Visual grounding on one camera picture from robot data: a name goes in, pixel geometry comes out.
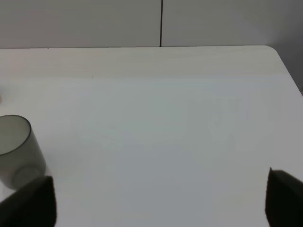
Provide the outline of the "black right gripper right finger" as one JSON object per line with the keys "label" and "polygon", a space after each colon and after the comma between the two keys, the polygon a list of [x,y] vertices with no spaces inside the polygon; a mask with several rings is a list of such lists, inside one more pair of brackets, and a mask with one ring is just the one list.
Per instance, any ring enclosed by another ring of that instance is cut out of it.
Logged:
{"label": "black right gripper right finger", "polygon": [[271,227],[303,225],[303,182],[283,170],[270,169],[265,214]]}

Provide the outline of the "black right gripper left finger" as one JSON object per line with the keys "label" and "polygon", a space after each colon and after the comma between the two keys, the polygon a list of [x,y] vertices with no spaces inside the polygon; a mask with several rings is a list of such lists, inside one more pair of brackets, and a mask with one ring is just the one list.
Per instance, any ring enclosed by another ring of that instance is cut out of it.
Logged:
{"label": "black right gripper left finger", "polygon": [[54,227],[57,206],[53,178],[39,177],[0,203],[2,227]]}

